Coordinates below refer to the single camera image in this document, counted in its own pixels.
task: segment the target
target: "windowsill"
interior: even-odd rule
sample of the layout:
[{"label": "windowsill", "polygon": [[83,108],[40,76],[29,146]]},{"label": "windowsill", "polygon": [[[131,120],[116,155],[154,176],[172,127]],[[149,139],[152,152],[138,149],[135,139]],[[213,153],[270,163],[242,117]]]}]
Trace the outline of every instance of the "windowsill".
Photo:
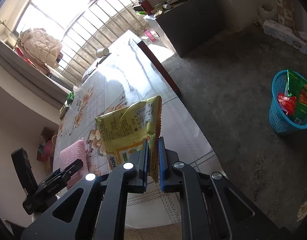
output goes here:
[{"label": "windowsill", "polygon": [[44,93],[48,94],[52,99],[56,100],[59,104],[63,104],[66,101],[67,95],[70,93],[68,89],[57,84],[29,63],[25,62],[1,40],[0,56],[16,71],[18,71],[18,73],[34,84],[37,88],[41,89]]}]

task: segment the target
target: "green package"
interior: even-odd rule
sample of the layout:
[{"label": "green package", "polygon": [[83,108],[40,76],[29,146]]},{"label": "green package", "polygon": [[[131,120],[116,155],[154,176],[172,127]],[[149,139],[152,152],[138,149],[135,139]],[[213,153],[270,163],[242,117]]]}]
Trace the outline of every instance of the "green package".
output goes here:
[{"label": "green package", "polygon": [[288,97],[297,98],[295,114],[289,118],[301,125],[307,116],[307,81],[294,71],[288,69],[287,73]]},{"label": "green package", "polygon": [[67,96],[67,104],[68,104],[68,105],[71,104],[71,102],[73,101],[73,99],[74,99],[74,92],[71,91],[71,93],[68,94],[68,96]]}]

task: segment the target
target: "pink bottle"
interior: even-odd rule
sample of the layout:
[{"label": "pink bottle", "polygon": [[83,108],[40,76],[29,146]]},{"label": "pink bottle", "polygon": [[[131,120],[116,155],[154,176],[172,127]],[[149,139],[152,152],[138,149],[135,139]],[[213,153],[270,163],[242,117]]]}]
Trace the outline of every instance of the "pink bottle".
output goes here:
[{"label": "pink bottle", "polygon": [[147,37],[151,40],[151,41],[155,41],[156,38],[151,34],[151,32],[149,30],[145,31],[145,34],[147,35]]}]

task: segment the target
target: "white paper cup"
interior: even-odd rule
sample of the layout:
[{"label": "white paper cup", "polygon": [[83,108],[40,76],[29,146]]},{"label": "white paper cup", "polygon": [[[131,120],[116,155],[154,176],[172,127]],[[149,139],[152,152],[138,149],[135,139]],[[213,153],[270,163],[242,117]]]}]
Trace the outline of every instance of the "white paper cup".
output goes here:
[{"label": "white paper cup", "polygon": [[109,50],[107,48],[98,49],[95,55],[98,58],[101,58],[103,56],[107,56],[109,54]]}]

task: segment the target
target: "table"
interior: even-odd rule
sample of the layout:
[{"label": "table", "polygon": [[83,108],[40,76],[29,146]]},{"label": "table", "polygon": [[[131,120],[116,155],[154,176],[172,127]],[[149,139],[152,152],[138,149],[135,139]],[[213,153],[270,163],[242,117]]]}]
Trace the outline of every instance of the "table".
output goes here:
[{"label": "table", "polygon": [[163,67],[163,65],[159,62],[156,56],[152,53],[152,51],[147,47],[147,45],[132,31],[126,31],[121,37],[119,37],[110,47],[111,50],[117,50],[124,43],[124,41],[132,39],[138,47],[143,51],[143,53],[149,58],[154,67],[159,71],[159,73],[164,77],[167,83],[170,85],[172,90],[176,93],[178,97],[181,97],[181,92],[178,86],[175,84],[171,76],[168,74],[167,70]]},{"label": "table", "polygon": [[[198,125],[133,38],[130,35],[121,36],[109,49],[111,55],[77,90],[60,123],[53,169],[59,168],[61,150],[96,129],[95,117],[110,107],[128,106],[160,95],[163,100],[161,136],[164,137],[166,148],[176,151],[181,161],[192,165],[197,171],[223,173]],[[92,164],[96,165],[96,170],[102,174],[110,172],[105,156],[92,152],[89,157]],[[162,226],[180,220],[177,194],[163,193],[150,177],[145,194],[129,193],[126,228]]]}]

